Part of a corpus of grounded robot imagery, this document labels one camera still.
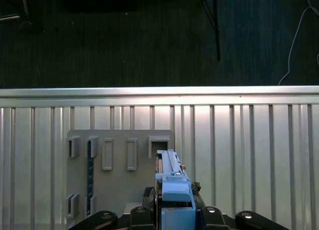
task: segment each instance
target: screw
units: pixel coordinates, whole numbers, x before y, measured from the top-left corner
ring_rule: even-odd
[[[110,217],[111,217],[111,215],[109,213],[104,213],[101,216],[101,218],[103,218],[103,219],[109,219]]]
[[[216,210],[215,210],[215,208],[206,208],[207,209],[207,211],[209,211],[210,213],[214,213],[214,212],[216,212]]]
[[[144,209],[143,207],[138,207],[138,208],[136,209],[136,212],[138,212],[138,213],[143,213],[143,212],[145,212],[145,209]]]
[[[251,216],[250,214],[248,213],[243,213],[242,216],[246,219],[251,219],[253,216]]]

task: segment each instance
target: gray pegboard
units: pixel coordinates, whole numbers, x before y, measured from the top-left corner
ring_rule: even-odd
[[[67,196],[78,202],[66,199],[68,226],[86,218],[88,141],[94,157],[92,213],[109,210],[119,216],[127,203],[141,203],[145,187],[154,185],[156,151],[174,148],[174,134],[170,130],[69,131]]]

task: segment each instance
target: white cable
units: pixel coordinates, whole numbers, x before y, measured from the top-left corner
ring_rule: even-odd
[[[307,2],[308,2],[309,7],[307,7],[307,8],[304,10],[303,14],[302,14],[301,17],[300,17],[299,24],[298,24],[298,27],[297,27],[297,30],[296,30],[296,33],[295,33],[295,37],[294,37],[293,43],[292,43],[291,48],[290,48],[290,51],[289,51],[289,56],[288,56],[288,71],[287,71],[287,73],[281,78],[281,80],[279,81],[278,85],[281,85],[281,83],[284,81],[284,79],[290,74],[290,58],[291,58],[291,52],[293,51],[293,47],[294,47],[294,44],[295,44],[295,41],[296,41],[296,38],[297,38],[297,35],[298,35],[298,32],[299,32],[300,24],[301,24],[301,22],[303,21],[303,18],[304,18],[304,15],[305,15],[306,11],[307,11],[308,9],[312,9],[312,10],[314,11],[314,13],[315,13],[316,15],[318,15],[318,17],[319,17],[319,11],[311,5],[310,0],[307,0]],[[318,65],[319,65],[319,53],[318,53],[318,55],[317,55],[317,63],[318,63]]]
[[[311,5],[310,0],[307,0],[307,2],[309,7],[314,11],[314,13],[319,16],[319,11]]]

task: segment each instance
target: dark carpet floor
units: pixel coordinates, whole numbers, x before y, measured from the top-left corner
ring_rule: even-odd
[[[32,31],[23,20],[0,23],[2,88],[277,85],[307,2],[218,0],[220,62],[199,0],[138,0],[135,11],[107,13],[70,13],[61,0],[29,5]],[[319,18],[309,11],[283,85],[319,84],[318,52]]]

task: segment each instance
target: metal stand leg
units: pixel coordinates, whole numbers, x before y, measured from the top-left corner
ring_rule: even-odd
[[[26,0],[22,0],[22,2],[23,2],[23,9],[24,9],[25,15],[29,16],[28,4],[27,4]]]
[[[20,16],[18,14],[8,14],[8,15],[0,16],[0,21],[19,19],[19,18],[20,18]]]
[[[216,38],[217,60],[220,61],[220,45],[219,45],[219,25],[218,25],[218,14],[217,14],[217,0],[213,0],[213,14],[214,14],[214,23],[215,23],[215,38]]]

